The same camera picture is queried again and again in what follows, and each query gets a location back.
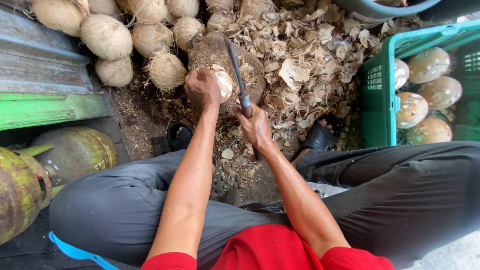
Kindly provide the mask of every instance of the black sandal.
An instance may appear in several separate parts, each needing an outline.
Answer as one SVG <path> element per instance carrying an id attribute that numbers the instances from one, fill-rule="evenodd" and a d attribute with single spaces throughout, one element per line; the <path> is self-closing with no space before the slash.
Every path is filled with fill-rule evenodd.
<path id="1" fill-rule="evenodd" d="M 170 123 L 167 128 L 167 141 L 172 152 L 187 149 L 188 144 L 190 144 L 190 141 L 192 140 L 192 136 L 193 132 L 190 128 L 180 121 Z"/>
<path id="2" fill-rule="evenodd" d="M 327 129 L 325 129 L 320 121 L 325 119 L 327 124 L 332 126 L 333 133 L 330 133 Z M 341 126 L 339 124 L 339 120 L 332 114 L 324 114 L 317 120 L 310 128 L 307 133 L 307 139 L 303 142 L 302 146 L 298 151 L 293 155 L 292 161 L 295 160 L 300 152 L 305 148 L 317 148 L 324 151 L 330 150 L 338 140 L 338 136 L 341 132 Z"/>

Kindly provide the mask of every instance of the right hand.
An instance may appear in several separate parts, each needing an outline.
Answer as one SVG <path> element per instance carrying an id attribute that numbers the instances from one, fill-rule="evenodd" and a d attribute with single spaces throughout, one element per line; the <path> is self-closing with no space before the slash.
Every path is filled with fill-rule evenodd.
<path id="1" fill-rule="evenodd" d="M 268 127 L 268 117 L 266 111 L 255 104 L 251 104 L 252 117 L 247 119 L 240 106 L 233 107 L 233 113 L 240 122 L 243 136 L 257 150 L 261 151 L 266 147 L 272 146 L 272 136 Z"/>

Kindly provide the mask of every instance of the black pants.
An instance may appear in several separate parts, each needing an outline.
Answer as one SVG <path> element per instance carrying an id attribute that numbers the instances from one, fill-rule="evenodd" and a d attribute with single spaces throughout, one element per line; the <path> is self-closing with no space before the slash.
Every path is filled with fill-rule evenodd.
<path id="1" fill-rule="evenodd" d="M 166 190 L 184 151 L 81 178 L 50 206 L 53 232 L 80 249 L 140 266 L 155 237 Z M 406 268 L 480 227 L 480 143 L 309 151 L 297 165 L 306 181 L 351 188 L 323 199 L 354 248 Z M 209 201 L 198 251 L 210 268 L 226 241 L 286 215 Z"/>

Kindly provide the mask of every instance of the plastic crate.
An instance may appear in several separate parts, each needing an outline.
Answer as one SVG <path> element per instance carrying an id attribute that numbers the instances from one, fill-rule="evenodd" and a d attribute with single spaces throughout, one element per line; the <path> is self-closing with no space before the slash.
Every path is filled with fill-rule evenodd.
<path id="1" fill-rule="evenodd" d="M 480 141 L 480 20 L 475 20 L 396 34 L 386 39 L 382 50 L 362 65 L 358 73 L 362 97 L 360 121 L 366 147 L 407 144 L 408 130 L 396 128 L 400 99 L 394 90 L 394 60 L 406 61 L 430 47 L 444 50 L 459 47 L 455 54 L 456 70 L 449 75 L 463 88 L 463 95 L 456 103 L 456 124 L 452 126 L 454 140 Z"/>

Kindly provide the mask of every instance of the hand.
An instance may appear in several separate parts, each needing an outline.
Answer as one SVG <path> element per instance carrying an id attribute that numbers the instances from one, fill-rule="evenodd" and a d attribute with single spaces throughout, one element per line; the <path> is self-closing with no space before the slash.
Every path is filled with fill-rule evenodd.
<path id="1" fill-rule="evenodd" d="M 209 106 L 219 108 L 220 87 L 205 67 L 195 68 L 185 77 L 185 91 L 190 102 L 201 109 Z"/>
<path id="2" fill-rule="evenodd" d="M 262 110 L 255 104 L 251 104 L 252 117 L 247 119 L 243 115 L 241 107 L 233 107 L 233 113 L 240 122 L 243 136 L 257 150 L 262 152 L 263 149 L 272 146 L 273 141 L 268 127 L 268 117 L 266 111 Z"/>

